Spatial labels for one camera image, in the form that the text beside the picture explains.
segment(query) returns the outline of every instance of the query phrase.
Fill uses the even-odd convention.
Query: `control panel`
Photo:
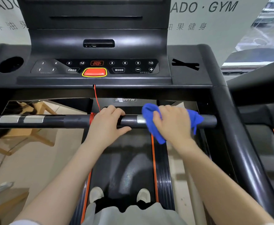
[[[80,74],[84,77],[105,77],[109,74],[157,74],[156,59],[45,59],[38,60],[34,74]]]

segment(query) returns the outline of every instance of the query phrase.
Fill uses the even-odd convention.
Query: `black cup holder hole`
[[[23,65],[22,57],[12,57],[0,63],[1,73],[10,73],[19,69]]]

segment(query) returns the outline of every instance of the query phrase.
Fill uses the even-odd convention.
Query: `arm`
[[[60,174],[19,214],[16,220],[32,220],[41,225],[68,225],[78,203],[83,184],[104,149],[130,127],[116,129],[120,108],[110,105],[98,113],[85,142]]]
[[[190,119],[184,108],[159,107],[153,121],[172,143],[188,168],[210,216],[218,225],[263,225],[274,219],[196,145],[190,135]]]

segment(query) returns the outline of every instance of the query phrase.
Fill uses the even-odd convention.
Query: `yellow outline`
[[[89,68],[86,68],[86,69],[83,71],[83,73],[82,73],[82,76],[83,76],[83,77],[104,77],[104,76],[106,76],[106,75],[104,75],[104,76],[84,76],[84,72],[85,72],[87,69],[105,69],[105,70],[106,70],[106,75],[107,75],[107,69],[104,68],[104,67],[89,67]]]

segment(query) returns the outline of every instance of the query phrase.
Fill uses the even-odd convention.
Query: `shoe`
[[[100,187],[93,187],[89,194],[89,201],[90,203],[93,203],[94,201],[101,199],[104,197],[104,192]]]
[[[139,193],[137,194],[137,202],[144,201],[145,203],[150,203],[150,192],[147,189],[140,189]]]

